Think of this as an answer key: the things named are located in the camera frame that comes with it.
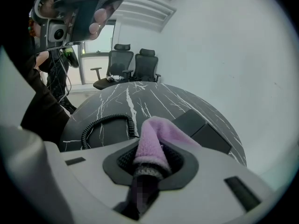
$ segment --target purple cloth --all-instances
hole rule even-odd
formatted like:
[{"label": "purple cloth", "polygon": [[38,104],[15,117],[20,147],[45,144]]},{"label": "purple cloth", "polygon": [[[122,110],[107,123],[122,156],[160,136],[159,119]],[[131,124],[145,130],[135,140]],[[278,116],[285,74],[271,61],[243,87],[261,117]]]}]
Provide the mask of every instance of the purple cloth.
[{"label": "purple cloth", "polygon": [[169,143],[185,143],[187,145],[200,145],[181,131],[168,119],[152,117],[144,121],[141,127],[141,136],[133,164],[156,164],[171,173],[171,168],[163,152],[159,140]]}]

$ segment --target black marble table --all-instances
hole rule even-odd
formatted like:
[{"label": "black marble table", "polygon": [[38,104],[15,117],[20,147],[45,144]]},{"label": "black marble table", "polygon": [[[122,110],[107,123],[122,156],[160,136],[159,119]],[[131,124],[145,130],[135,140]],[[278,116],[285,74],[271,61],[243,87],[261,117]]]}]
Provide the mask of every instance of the black marble table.
[{"label": "black marble table", "polygon": [[[135,135],[139,136],[141,125],[146,119],[158,116],[173,120],[189,109],[205,118],[231,144],[232,149],[228,155],[246,166],[241,141],[234,128],[218,110],[188,91],[153,82],[117,84],[88,98],[68,121],[60,140],[60,150],[65,152],[82,149],[81,135],[84,129],[91,122],[110,114],[130,115],[135,123]],[[95,127],[88,143],[94,148],[127,139],[127,123],[119,119]]]}]

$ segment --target coiled cord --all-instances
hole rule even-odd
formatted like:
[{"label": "coiled cord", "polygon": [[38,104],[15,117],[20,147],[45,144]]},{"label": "coiled cord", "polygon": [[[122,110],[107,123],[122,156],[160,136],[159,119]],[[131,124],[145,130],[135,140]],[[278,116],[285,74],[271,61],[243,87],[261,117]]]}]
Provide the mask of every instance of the coiled cord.
[{"label": "coiled cord", "polygon": [[90,134],[91,130],[93,127],[96,125],[101,124],[104,121],[107,121],[109,119],[126,119],[128,122],[128,133],[131,137],[136,137],[135,136],[135,129],[134,129],[134,122],[131,118],[131,116],[127,114],[111,114],[105,117],[102,117],[94,122],[92,122],[87,128],[83,131],[82,137],[81,137],[81,142],[82,142],[82,149],[88,149],[88,144],[87,144],[87,137]]}]

